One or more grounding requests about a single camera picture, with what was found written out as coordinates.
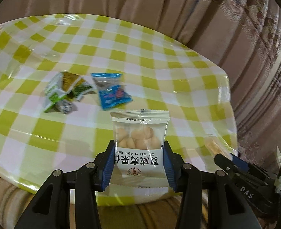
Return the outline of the orange cracker clear packet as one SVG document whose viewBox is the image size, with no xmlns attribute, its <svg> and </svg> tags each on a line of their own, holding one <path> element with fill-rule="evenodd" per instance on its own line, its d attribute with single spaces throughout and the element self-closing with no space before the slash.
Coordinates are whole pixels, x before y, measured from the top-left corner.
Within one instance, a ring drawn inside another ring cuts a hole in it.
<svg viewBox="0 0 281 229">
<path fill-rule="evenodd" d="M 221 143 L 221 141 L 216 136 L 208 136 L 204 138 L 204 145 L 209 150 L 212 156 L 222 154 L 224 157 L 232 160 L 233 157 L 228 149 Z"/>
</svg>

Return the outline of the white macadamia nut packet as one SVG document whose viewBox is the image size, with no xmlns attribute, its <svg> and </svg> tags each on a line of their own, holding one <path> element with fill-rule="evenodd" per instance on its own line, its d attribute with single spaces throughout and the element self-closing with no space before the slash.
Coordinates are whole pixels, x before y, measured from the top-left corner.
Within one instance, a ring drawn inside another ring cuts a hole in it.
<svg viewBox="0 0 281 229">
<path fill-rule="evenodd" d="M 114 170 L 111 183 L 135 188 L 168 186 L 163 148 L 170 114 L 165 110 L 111 112 Z"/>
</svg>

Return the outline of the small blue white candy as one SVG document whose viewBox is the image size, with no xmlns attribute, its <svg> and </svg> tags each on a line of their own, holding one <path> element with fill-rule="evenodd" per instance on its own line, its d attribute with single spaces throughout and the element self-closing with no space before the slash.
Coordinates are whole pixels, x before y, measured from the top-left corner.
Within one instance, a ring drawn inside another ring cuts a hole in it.
<svg viewBox="0 0 281 229">
<path fill-rule="evenodd" d="M 55 108 L 62 114 L 69 114 L 75 109 L 75 105 L 66 99 L 60 100 L 55 104 Z"/>
</svg>

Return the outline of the green white snack packet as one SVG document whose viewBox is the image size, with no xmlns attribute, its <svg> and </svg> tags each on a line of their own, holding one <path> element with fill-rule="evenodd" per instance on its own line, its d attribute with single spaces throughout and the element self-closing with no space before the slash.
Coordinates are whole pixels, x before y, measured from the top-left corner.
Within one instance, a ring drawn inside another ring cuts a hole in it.
<svg viewBox="0 0 281 229">
<path fill-rule="evenodd" d="M 67 93 L 62 89 L 62 76 L 62 72 L 58 72 L 44 89 L 44 112 L 53 109 L 58 101 L 66 98 Z"/>
</svg>

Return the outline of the green yellow pea packet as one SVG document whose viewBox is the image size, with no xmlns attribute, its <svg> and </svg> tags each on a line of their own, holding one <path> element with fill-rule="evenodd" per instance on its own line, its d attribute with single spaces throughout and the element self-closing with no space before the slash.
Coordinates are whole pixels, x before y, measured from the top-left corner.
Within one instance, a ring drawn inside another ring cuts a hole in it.
<svg viewBox="0 0 281 229">
<path fill-rule="evenodd" d="M 67 94 L 81 81 L 82 77 L 67 71 L 62 72 L 62 89 Z"/>
<path fill-rule="evenodd" d="M 73 87 L 69 93 L 71 98 L 75 98 L 77 101 L 80 101 L 85 94 L 93 92 L 94 87 L 87 82 L 85 79 L 81 78 Z"/>
</svg>

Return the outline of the striped sofa cushion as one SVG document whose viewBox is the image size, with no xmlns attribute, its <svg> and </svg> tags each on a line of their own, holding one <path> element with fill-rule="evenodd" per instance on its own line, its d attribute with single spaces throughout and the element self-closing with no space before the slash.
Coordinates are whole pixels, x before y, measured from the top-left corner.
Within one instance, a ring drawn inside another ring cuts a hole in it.
<svg viewBox="0 0 281 229">
<path fill-rule="evenodd" d="M 33 195 L 0 178 L 0 227 L 14 228 L 33 199 Z M 102 228 L 174 228 L 179 215 L 181 196 L 152 203 L 98 208 Z M 62 208 L 40 205 L 44 216 L 54 213 L 60 228 L 76 228 L 75 206 L 67 201 Z"/>
</svg>

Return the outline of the green white checkered tablecloth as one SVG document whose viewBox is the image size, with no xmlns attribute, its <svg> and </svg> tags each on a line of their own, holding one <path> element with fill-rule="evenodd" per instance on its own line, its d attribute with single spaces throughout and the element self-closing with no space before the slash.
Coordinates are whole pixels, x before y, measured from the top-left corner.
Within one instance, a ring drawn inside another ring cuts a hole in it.
<svg viewBox="0 0 281 229">
<path fill-rule="evenodd" d="M 88 94 L 68 115 L 45 113 L 44 89 L 59 72 L 91 79 L 120 73 L 132 102 L 121 110 L 168 110 L 166 139 L 198 169 L 216 166 L 204 145 L 232 153 L 237 129 L 225 71 L 149 28 L 101 15 L 42 15 L 0 25 L 0 176 L 36 192 L 53 170 L 80 168 L 113 137 L 108 111 Z"/>
</svg>

